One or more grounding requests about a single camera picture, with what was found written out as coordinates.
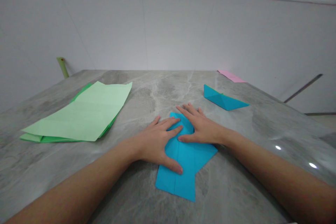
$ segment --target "stack of green paper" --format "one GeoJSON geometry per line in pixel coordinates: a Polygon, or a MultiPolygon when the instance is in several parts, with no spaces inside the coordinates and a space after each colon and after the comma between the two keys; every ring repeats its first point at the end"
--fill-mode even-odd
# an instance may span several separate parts
{"type": "Polygon", "coordinates": [[[70,102],[50,116],[23,129],[20,139],[33,142],[96,141],[112,126],[132,88],[127,85],[86,85],[70,102]]]}

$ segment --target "pink paper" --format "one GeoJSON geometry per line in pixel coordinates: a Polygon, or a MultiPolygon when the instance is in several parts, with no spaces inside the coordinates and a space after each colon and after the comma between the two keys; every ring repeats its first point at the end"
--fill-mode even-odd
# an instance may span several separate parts
{"type": "Polygon", "coordinates": [[[224,75],[226,78],[229,78],[233,82],[236,82],[236,83],[247,83],[246,81],[243,81],[242,79],[240,79],[239,77],[237,77],[233,73],[230,73],[229,71],[218,70],[218,72],[220,72],[222,75],[224,75]]]}

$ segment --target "white wall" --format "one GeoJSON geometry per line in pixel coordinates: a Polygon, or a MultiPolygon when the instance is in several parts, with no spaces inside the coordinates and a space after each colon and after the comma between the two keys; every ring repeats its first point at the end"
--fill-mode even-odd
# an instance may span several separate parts
{"type": "Polygon", "coordinates": [[[224,69],[281,100],[323,73],[290,104],[305,113],[336,111],[336,6],[276,0],[0,0],[0,7],[0,111],[59,82],[57,56],[66,58],[70,73],[224,69]]]}

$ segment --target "gray marble tabletop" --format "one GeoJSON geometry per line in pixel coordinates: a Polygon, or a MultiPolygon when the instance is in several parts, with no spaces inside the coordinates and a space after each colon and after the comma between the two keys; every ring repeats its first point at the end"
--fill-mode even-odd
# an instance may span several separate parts
{"type": "MultiPolygon", "coordinates": [[[[83,70],[0,114],[0,222],[141,131],[156,115],[168,117],[170,112],[178,112],[175,105],[186,102],[336,185],[336,133],[248,83],[233,83],[215,71],[83,70]],[[133,82],[124,107],[104,137],[96,142],[52,144],[19,140],[21,129],[66,106],[83,86],[96,81],[133,82]],[[204,84],[250,106],[226,111],[203,97],[204,84]]],[[[195,202],[156,189],[158,166],[139,161],[124,173],[90,222],[290,222],[290,216],[264,187],[224,147],[218,148],[196,174],[195,202]]]]}

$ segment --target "green pole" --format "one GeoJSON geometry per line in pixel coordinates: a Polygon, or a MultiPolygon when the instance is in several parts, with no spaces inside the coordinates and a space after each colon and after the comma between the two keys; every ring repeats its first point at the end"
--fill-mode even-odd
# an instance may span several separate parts
{"type": "Polygon", "coordinates": [[[60,65],[60,67],[61,67],[64,79],[68,78],[69,74],[68,74],[68,71],[67,71],[67,69],[65,67],[65,60],[64,60],[64,58],[57,57],[57,61],[58,61],[59,65],[60,65]]]}

